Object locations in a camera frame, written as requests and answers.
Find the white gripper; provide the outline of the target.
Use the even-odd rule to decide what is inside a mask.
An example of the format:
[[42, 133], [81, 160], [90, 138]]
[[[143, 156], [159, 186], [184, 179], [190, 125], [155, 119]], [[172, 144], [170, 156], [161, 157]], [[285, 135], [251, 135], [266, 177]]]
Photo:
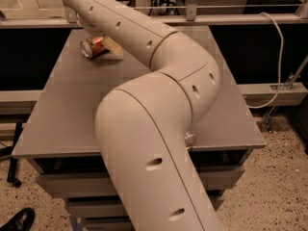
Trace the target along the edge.
[[[93, 16], [83, 16], [82, 14], [77, 15], [77, 24], [85, 29], [90, 35], [95, 37], [102, 37], [104, 33], [101, 31], [99, 26], [99, 20]], [[123, 50], [121, 46], [115, 42], [112, 38], [104, 36], [102, 39], [103, 45], [116, 57], [121, 58], [123, 56]]]

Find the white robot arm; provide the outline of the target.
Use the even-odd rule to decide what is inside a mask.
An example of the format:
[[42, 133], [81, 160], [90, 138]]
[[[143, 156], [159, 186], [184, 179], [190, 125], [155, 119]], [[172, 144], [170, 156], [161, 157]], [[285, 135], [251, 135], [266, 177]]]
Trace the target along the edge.
[[218, 96], [218, 64], [200, 44], [116, 0], [63, 0], [149, 68], [110, 91], [95, 116], [101, 155], [136, 231], [224, 231], [185, 135]]

